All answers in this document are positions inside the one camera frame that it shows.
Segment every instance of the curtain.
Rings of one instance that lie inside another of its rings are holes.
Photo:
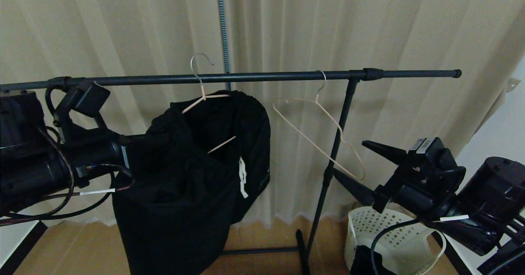
[[[189,74],[223,72],[217,0],[0,0],[2,83],[68,75]],[[361,155],[371,188],[384,183],[394,165],[360,146],[364,139],[407,149],[416,139],[439,136],[457,155],[504,89],[525,49],[525,0],[225,0],[232,72],[396,69],[461,69],[452,78],[400,78],[360,82],[343,133]],[[311,104],[277,98],[314,99],[321,81],[236,83],[257,98],[272,125],[272,181],[243,220],[273,217],[290,223],[313,218],[322,174],[321,152],[287,125],[283,112],[325,152],[336,126]],[[341,112],[345,81],[328,81],[320,103]],[[224,84],[206,84],[208,93]],[[198,85],[115,86],[102,110],[122,134],[144,133],[169,102],[199,96]],[[43,101],[43,92],[37,91]],[[60,94],[54,102],[58,103]],[[94,123],[80,114],[73,121]],[[352,150],[337,157],[362,174]],[[84,190],[100,189],[101,177]],[[73,197],[64,212],[99,196]],[[323,215],[342,217],[353,198],[333,181]],[[50,210],[58,202],[32,208]],[[114,223],[111,202],[76,221]]]

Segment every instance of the brown floor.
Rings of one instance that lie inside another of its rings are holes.
[[[295,231],[301,229],[307,237],[311,223],[297,218],[289,226],[275,220],[270,230],[261,223],[231,228],[225,249],[294,246]],[[343,258],[346,224],[323,219],[315,236],[309,264],[314,275],[348,275]],[[438,249],[431,241],[431,249]],[[205,272],[215,274],[300,274],[299,254],[281,252],[269,254],[221,256]],[[38,241],[15,275],[127,275],[126,254],[116,226],[101,223],[61,223],[50,227]],[[442,256],[428,275],[457,275]]]

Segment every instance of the clothes hanger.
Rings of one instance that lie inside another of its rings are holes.
[[[182,114],[186,113],[187,111],[189,111],[191,108],[195,107],[195,105],[197,105],[198,103],[201,103],[202,101],[206,101],[207,98],[222,98],[222,97],[225,97],[225,96],[230,96],[228,94],[224,94],[224,95],[209,95],[209,96],[206,96],[206,93],[204,92],[204,84],[202,83],[202,79],[197,75],[197,73],[195,73],[195,70],[193,70],[193,59],[195,57],[197,57],[198,55],[204,55],[206,57],[206,60],[208,60],[208,63],[210,63],[210,65],[212,66],[215,66],[215,64],[213,64],[210,59],[208,58],[208,56],[205,54],[205,53],[197,53],[195,55],[193,55],[192,59],[189,61],[189,67],[192,69],[192,72],[193,72],[193,75],[195,75],[195,77],[197,77],[197,79],[199,80],[199,82],[201,83],[201,91],[202,91],[202,97],[200,99],[198,99],[197,101],[195,101],[194,103],[192,103],[191,105],[189,105],[188,107],[186,107],[186,109],[182,110]],[[219,146],[216,146],[215,148],[213,148],[212,150],[208,151],[208,154],[210,154],[211,152],[214,152],[215,150],[217,150],[218,148],[221,148],[222,146],[225,146],[226,144],[228,144],[229,142],[231,142],[233,139],[235,139],[236,136],[233,136],[231,137],[230,139],[227,139],[225,142],[223,142],[222,144],[220,144]]]
[[[304,102],[315,103],[315,105],[319,106],[322,109],[322,111],[337,125],[337,128],[339,130],[339,139],[341,139],[341,142],[343,142],[346,145],[350,146],[350,148],[352,149],[354,154],[356,154],[356,157],[358,158],[359,163],[361,164],[361,167],[363,168],[363,177],[362,178],[356,177],[354,174],[349,172],[345,167],[343,167],[341,164],[339,164],[335,159],[332,159],[332,157],[330,157],[330,155],[328,155],[326,152],[321,150],[321,148],[319,148],[319,146],[317,146],[309,137],[307,137],[302,131],[300,131],[298,128],[296,128],[294,126],[294,124],[292,124],[285,116],[283,116],[283,114],[281,112],[279,112],[277,107],[275,107],[275,103],[273,104],[274,109],[277,112],[277,114],[279,114],[279,116],[281,116],[283,118],[283,120],[285,120],[285,122],[287,122],[287,124],[291,125],[292,128],[294,128],[298,133],[300,133],[300,135],[302,135],[304,138],[306,138],[308,140],[308,142],[310,142],[317,150],[319,150],[322,154],[324,154],[326,157],[328,157],[328,159],[330,159],[337,166],[339,166],[341,169],[343,169],[343,171],[345,171],[345,173],[347,173],[349,176],[351,176],[352,178],[354,178],[356,180],[359,180],[359,181],[364,180],[366,178],[366,169],[364,168],[364,163],[361,160],[358,152],[355,150],[355,148],[354,148],[354,146],[352,146],[352,144],[345,142],[345,140],[343,139],[343,129],[341,129],[341,126],[339,125],[339,123],[335,120],[335,118],[333,118],[332,115],[330,115],[330,113],[328,111],[326,111],[326,109],[321,104],[319,104],[319,92],[326,85],[326,75],[325,75],[325,73],[323,71],[321,71],[321,70],[318,70],[318,71],[320,71],[323,74],[324,82],[323,82],[323,86],[319,90],[317,90],[317,95],[315,95],[315,101],[308,100],[308,99],[300,99],[300,98],[293,98],[293,99],[278,98],[278,99],[285,100],[287,104],[292,103],[293,101],[304,101]]]

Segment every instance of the black garment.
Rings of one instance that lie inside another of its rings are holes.
[[[155,118],[146,134],[168,133],[169,141],[144,155],[132,188],[113,195],[132,275],[203,272],[223,250],[229,226],[269,182],[266,110],[242,92],[215,94],[230,97],[202,101],[185,114],[195,100],[172,103]],[[247,198],[240,192],[240,157]]]

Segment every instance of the white plastic basket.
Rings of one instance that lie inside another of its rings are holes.
[[[359,207],[348,213],[345,262],[352,268],[358,245],[370,247],[375,236],[386,227],[412,220],[395,210],[385,209],[382,214],[372,207]],[[428,247],[427,236],[435,230],[421,223],[395,229],[377,242],[375,251],[383,256],[383,266],[397,275],[421,275],[430,270],[445,252],[446,239],[436,231],[443,241],[441,251],[433,256]]]

